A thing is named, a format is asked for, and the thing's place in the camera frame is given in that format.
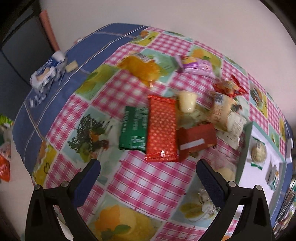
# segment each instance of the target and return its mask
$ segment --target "metal screw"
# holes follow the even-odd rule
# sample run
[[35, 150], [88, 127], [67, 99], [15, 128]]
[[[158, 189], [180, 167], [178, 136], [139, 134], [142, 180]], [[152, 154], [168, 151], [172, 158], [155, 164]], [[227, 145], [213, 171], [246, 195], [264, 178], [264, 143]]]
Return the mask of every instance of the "metal screw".
[[233, 182], [233, 181], [230, 181], [228, 183], [228, 185], [234, 188], [237, 184], [235, 182]]
[[260, 185], [256, 185], [256, 189], [261, 191], [262, 190], [262, 187]]
[[41, 186], [40, 186], [39, 184], [36, 184], [36, 185], [34, 186], [34, 190], [38, 190], [39, 188], [41, 188]]
[[63, 182], [61, 183], [61, 186], [62, 186], [63, 188], [65, 188], [65, 187], [69, 186], [69, 182], [68, 182], [68, 181], [63, 181]]

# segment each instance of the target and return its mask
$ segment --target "tablecloth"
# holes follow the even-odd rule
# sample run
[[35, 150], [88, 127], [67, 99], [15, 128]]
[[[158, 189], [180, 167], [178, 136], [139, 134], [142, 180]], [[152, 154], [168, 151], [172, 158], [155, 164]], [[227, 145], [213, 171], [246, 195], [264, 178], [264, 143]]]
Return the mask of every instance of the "tablecloth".
[[[116, 67], [133, 52], [141, 52], [161, 66], [162, 77], [152, 89]], [[46, 100], [36, 108], [29, 107], [29, 99], [35, 95], [30, 92], [16, 118], [13, 138], [33, 182], [56, 187], [85, 167], [89, 155], [85, 146], [89, 143], [81, 144], [79, 133], [93, 120], [102, 171], [78, 211], [100, 240], [102, 232], [114, 232], [124, 222], [130, 227], [122, 234], [127, 240], [197, 240], [213, 219], [195, 221], [192, 217], [196, 213], [184, 211], [198, 195], [197, 159], [147, 163], [142, 152], [118, 149], [125, 106], [147, 106], [148, 94], [170, 96], [174, 90], [194, 91], [198, 104], [211, 107], [215, 80], [177, 73], [177, 54], [209, 60], [218, 78], [234, 74], [248, 91], [248, 95], [235, 99], [240, 113], [256, 121], [285, 156], [287, 122], [272, 97], [241, 66], [199, 41], [158, 28], [113, 23], [88, 35], [66, 54], [79, 68], [65, 74], [60, 85], [54, 83]], [[234, 150], [218, 140], [217, 148], [207, 149], [201, 157], [211, 162], [219, 152], [235, 163], [243, 141], [242, 135], [239, 149]], [[228, 234], [236, 223], [232, 221]]]

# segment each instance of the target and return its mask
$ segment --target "cup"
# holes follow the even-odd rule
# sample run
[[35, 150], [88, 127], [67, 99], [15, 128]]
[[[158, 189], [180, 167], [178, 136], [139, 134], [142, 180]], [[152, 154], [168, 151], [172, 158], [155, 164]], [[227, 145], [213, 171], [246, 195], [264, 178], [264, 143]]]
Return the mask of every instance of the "cup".
[[180, 111], [192, 113], [195, 109], [197, 94], [190, 91], [179, 91]]

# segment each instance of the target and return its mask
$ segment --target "small green package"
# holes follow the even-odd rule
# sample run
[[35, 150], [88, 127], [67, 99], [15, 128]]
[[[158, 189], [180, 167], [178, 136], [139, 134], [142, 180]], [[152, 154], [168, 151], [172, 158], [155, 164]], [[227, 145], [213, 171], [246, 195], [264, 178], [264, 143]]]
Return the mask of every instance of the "small green package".
[[119, 149], [146, 151], [148, 108], [126, 106]]

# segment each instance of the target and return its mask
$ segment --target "blue gripper pad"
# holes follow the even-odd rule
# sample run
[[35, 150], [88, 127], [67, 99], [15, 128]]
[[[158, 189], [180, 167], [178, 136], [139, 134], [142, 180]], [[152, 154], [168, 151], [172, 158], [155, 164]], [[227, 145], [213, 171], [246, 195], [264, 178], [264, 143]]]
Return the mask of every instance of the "blue gripper pad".
[[87, 199], [95, 181], [101, 172], [100, 162], [91, 159], [83, 171], [77, 173], [71, 181], [71, 202], [75, 208], [81, 207]]
[[220, 173], [215, 172], [205, 160], [199, 160], [196, 164], [196, 174], [209, 194], [216, 207], [223, 208], [226, 201], [227, 182]]

